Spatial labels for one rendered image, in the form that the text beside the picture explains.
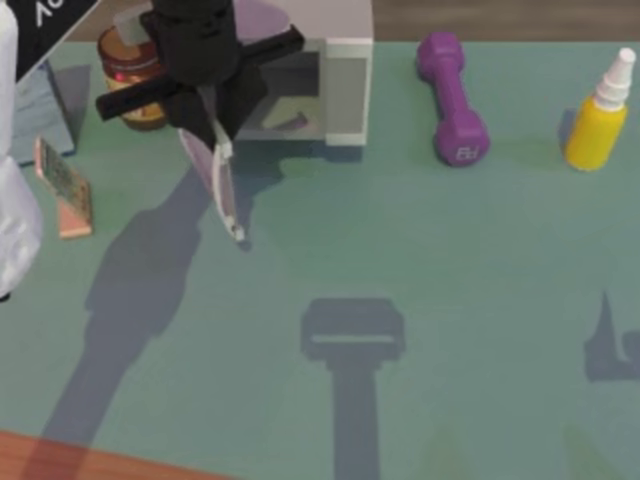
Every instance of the green table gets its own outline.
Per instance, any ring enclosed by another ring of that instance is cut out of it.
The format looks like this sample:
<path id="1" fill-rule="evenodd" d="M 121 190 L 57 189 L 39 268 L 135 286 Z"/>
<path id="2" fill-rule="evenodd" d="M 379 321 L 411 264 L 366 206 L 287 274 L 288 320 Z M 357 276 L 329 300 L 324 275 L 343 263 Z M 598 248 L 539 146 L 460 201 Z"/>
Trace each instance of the green table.
<path id="1" fill-rule="evenodd" d="M 362 161 L 239 146 L 249 250 L 175 132 L 89 111 L 73 163 L 96 234 L 58 240 L 28 172 L 47 231 L 1 310 L 0 428 L 249 480 L 636 478 L 640 372 L 621 339 L 640 329 L 640 88 L 601 172 L 566 167 L 557 136 L 619 46 L 467 45 L 493 148 L 456 170 L 432 151 L 415 45 L 378 45 Z M 97 94 L 93 52 L 54 65 L 93 63 Z M 312 348 L 303 325 L 344 343 Z M 376 329 L 395 347 L 360 338 Z"/>

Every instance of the black and white label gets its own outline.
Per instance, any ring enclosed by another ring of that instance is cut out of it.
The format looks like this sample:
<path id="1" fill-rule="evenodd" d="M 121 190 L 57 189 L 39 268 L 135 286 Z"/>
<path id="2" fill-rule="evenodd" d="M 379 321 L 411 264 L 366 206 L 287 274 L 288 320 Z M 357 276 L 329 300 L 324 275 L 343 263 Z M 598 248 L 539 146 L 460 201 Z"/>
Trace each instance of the black and white label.
<path id="1" fill-rule="evenodd" d="M 7 0 L 18 18 L 16 81 L 47 59 L 51 51 L 100 0 Z"/>

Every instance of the jar lid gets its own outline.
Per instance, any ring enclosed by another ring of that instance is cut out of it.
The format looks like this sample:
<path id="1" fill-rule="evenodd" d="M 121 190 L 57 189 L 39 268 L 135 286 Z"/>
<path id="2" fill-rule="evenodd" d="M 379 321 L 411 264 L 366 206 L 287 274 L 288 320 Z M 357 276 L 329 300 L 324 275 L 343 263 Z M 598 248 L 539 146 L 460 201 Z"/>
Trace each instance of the jar lid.
<path id="1" fill-rule="evenodd" d="M 100 35 L 98 54 L 104 63 L 116 71 L 138 70 L 158 62 L 158 53 L 153 42 L 136 46 L 125 45 L 115 27 Z"/>

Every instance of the yellow glue bottle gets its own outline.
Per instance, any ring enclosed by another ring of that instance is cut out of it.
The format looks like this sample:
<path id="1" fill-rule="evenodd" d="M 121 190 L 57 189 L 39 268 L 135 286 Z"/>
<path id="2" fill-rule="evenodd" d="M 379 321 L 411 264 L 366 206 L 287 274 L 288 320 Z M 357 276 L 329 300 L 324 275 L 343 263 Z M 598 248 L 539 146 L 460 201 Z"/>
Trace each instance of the yellow glue bottle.
<path id="1" fill-rule="evenodd" d="M 569 165 L 586 172 L 603 167 L 627 118 L 636 54 L 623 48 L 593 95 L 582 104 L 565 148 Z"/>

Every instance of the glass jar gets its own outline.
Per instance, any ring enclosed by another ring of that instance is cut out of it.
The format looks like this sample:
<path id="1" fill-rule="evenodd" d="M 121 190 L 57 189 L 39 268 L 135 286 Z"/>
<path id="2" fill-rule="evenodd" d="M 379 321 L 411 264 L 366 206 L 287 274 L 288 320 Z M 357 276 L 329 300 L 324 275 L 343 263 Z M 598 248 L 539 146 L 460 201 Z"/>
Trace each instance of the glass jar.
<path id="1" fill-rule="evenodd" d="M 106 30 L 98 39 L 98 54 L 106 77 L 107 88 L 113 92 L 144 82 L 164 72 L 152 42 L 137 46 L 122 43 L 115 27 Z M 167 124 L 159 104 L 153 103 L 122 115 L 130 128 L 140 131 L 156 130 Z"/>

